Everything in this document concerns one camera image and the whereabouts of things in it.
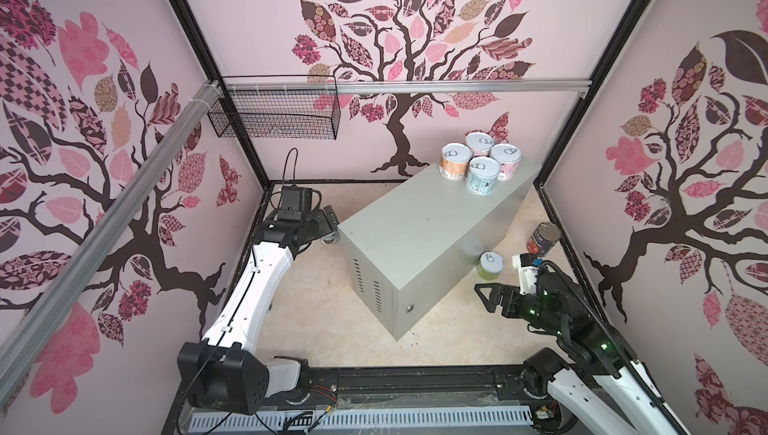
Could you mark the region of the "green labelled can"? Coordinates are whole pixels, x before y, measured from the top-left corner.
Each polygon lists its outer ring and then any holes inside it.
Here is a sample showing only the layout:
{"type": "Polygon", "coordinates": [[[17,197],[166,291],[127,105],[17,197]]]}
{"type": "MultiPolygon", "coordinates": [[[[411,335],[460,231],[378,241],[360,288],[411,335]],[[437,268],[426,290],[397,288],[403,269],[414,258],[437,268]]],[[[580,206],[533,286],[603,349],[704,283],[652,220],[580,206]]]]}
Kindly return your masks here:
{"type": "Polygon", "coordinates": [[[478,276],[486,281],[497,280],[503,270],[503,257],[493,251],[484,252],[476,265],[478,276]]]}

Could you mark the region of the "grey teal can front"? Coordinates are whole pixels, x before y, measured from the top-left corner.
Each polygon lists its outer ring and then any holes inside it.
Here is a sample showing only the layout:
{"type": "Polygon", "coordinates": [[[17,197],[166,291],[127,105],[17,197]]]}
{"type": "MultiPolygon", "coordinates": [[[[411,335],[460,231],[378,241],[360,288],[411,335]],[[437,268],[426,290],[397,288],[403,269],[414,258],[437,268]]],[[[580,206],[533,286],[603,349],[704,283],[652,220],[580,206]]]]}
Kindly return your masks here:
{"type": "Polygon", "coordinates": [[[495,188],[501,166],[493,158],[480,156],[471,159],[466,174],[467,190],[479,196],[489,195],[495,188]]]}

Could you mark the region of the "orange labelled can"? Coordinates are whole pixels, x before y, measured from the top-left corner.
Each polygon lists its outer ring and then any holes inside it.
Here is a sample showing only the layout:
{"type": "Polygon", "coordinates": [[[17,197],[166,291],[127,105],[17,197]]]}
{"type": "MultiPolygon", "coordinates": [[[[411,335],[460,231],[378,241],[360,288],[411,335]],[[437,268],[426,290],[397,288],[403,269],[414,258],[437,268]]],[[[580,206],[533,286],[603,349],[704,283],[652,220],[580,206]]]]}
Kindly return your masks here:
{"type": "Polygon", "coordinates": [[[449,143],[441,150],[439,173],[447,180],[460,181],[465,177],[473,157],[472,150],[461,143],[449,143]]]}

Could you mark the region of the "pink white labelled can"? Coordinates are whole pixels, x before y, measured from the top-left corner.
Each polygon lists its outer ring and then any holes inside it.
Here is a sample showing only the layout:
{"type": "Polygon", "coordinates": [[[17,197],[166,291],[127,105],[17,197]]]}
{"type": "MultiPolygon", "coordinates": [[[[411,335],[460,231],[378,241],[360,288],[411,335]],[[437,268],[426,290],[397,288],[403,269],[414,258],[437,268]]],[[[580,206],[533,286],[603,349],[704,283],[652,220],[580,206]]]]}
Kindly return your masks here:
{"type": "Polygon", "coordinates": [[[509,181],[516,174],[518,166],[522,160],[521,150],[507,143],[499,143],[492,147],[490,156],[496,160],[500,166],[497,179],[499,181],[509,181]]]}

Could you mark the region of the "small light blue can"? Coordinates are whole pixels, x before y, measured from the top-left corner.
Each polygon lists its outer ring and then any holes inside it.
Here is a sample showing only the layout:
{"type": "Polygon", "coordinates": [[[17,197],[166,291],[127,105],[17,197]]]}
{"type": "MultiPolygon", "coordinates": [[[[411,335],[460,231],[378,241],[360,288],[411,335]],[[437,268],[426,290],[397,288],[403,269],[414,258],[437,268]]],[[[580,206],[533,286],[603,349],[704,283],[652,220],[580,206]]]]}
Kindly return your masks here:
{"type": "Polygon", "coordinates": [[[339,240],[340,240],[340,235],[339,235],[339,233],[337,231],[334,231],[334,232],[332,232],[330,234],[327,234],[326,236],[321,238],[321,242],[324,245],[334,245],[334,244],[338,243],[339,240]]]}

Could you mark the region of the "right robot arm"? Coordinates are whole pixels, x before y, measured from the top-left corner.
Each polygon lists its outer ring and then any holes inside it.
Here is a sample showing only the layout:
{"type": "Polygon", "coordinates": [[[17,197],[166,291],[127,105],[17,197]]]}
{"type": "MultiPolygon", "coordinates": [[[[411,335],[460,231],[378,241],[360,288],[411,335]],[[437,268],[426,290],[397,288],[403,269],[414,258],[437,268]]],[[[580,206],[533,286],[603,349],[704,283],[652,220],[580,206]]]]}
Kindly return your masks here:
{"type": "Polygon", "coordinates": [[[523,362],[518,384],[526,394],[552,398],[595,434],[688,434],[635,352],[603,321],[582,290],[560,272],[538,276],[533,291],[521,286],[474,286],[485,309],[525,321],[555,338],[563,358],[545,348],[523,362]]]}

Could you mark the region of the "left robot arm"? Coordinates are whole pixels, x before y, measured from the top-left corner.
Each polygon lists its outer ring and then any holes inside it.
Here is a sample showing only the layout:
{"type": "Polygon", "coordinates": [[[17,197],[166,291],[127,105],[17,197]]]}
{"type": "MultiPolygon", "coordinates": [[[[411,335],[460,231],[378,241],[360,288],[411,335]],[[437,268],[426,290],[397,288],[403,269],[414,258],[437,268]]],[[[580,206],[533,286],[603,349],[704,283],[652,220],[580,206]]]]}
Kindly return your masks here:
{"type": "Polygon", "coordinates": [[[253,415],[269,397],[300,386],[302,359],[256,357],[257,341],[275,292],[297,256],[338,233],[331,206],[298,217],[269,215],[255,230],[244,271],[224,309],[197,343],[185,343],[177,365],[183,399],[199,409],[253,415]]]}

